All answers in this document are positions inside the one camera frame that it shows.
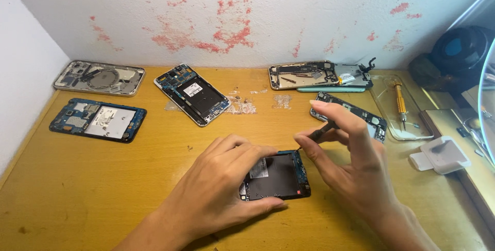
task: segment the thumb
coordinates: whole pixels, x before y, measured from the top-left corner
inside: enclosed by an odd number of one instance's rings
[[[288,204],[280,198],[264,197],[254,201],[241,201],[237,204],[238,216],[241,223],[249,219],[270,212],[274,208],[286,208]]]
[[[335,163],[328,158],[327,154],[318,143],[299,134],[294,135],[294,140],[302,147],[306,153],[306,156],[313,161],[325,182],[327,181],[326,178],[334,180],[335,177],[337,177],[339,170],[337,165],[335,165]]]

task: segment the fingernail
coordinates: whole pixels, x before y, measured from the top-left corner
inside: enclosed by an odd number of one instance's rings
[[[326,105],[325,102],[318,100],[310,100],[309,102],[313,107],[324,107]]]
[[[277,204],[276,206],[274,206],[273,208],[285,208],[285,207],[288,207],[288,203],[286,202],[283,202],[281,204]]]

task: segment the disassembled smartphone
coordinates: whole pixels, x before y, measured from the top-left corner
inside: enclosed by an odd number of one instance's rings
[[[239,196],[244,201],[270,196],[283,200],[311,196],[299,151],[279,151],[258,160],[239,187]]]
[[[138,91],[145,76],[140,67],[87,61],[71,61],[53,86],[72,90],[131,97]]]
[[[134,140],[146,110],[72,98],[50,123],[50,131],[129,143]]]
[[[335,64],[330,61],[280,64],[268,69],[270,85],[274,90],[310,87],[319,85],[338,85],[349,87],[372,87],[369,70],[375,67],[362,64]]]
[[[156,78],[154,83],[200,127],[205,127],[232,104],[185,63]]]
[[[381,143],[385,141],[385,134],[387,133],[387,121],[385,121],[383,118],[377,115],[373,115],[370,112],[367,112],[361,108],[358,108],[348,102],[343,101],[342,99],[338,99],[337,97],[331,96],[325,92],[319,92],[318,95],[316,96],[316,100],[324,101],[327,103],[332,102],[342,105],[344,108],[351,111],[354,115],[357,115],[358,117],[366,121],[366,123],[368,123],[368,132],[370,134],[370,137],[375,138]],[[313,110],[313,108],[311,108],[309,113],[315,118],[319,119],[320,121],[323,122],[327,121],[327,117],[318,114],[315,110]]]

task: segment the worn desk surface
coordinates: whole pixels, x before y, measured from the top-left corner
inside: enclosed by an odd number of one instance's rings
[[[295,149],[292,134],[320,123],[309,115],[308,101],[314,99],[315,93],[271,90],[266,70],[198,69],[224,94],[239,96],[245,112],[254,112],[255,108],[254,114],[224,114],[200,128],[182,112],[164,110],[168,98],[152,80],[166,68],[146,70],[147,77],[135,97],[68,91],[54,95],[51,106],[41,115],[39,125],[2,179],[2,249],[110,249],[162,202],[215,137],[236,133],[279,150]],[[410,82],[405,72],[394,73]],[[410,90],[414,87],[412,83],[407,85]],[[368,91],[335,95],[380,114]],[[130,144],[48,131],[50,121],[73,97],[141,107],[148,114]],[[237,103],[234,106],[242,110]],[[387,133],[389,171],[399,199],[414,210],[442,250],[494,249],[485,223],[455,176],[420,173],[409,163],[409,154],[417,152],[422,143],[398,142]],[[323,147],[339,163],[349,161],[346,148],[338,143],[325,143]],[[337,204],[332,191],[304,156],[303,162],[312,188],[310,198],[289,200],[287,210],[218,232],[189,248],[384,249],[359,219]]]

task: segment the left hand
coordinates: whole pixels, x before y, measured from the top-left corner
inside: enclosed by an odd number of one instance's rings
[[[239,198],[239,186],[252,166],[276,153],[274,147],[253,145],[234,134],[215,139],[158,209],[115,250],[180,250],[195,239],[286,207],[276,197]]]

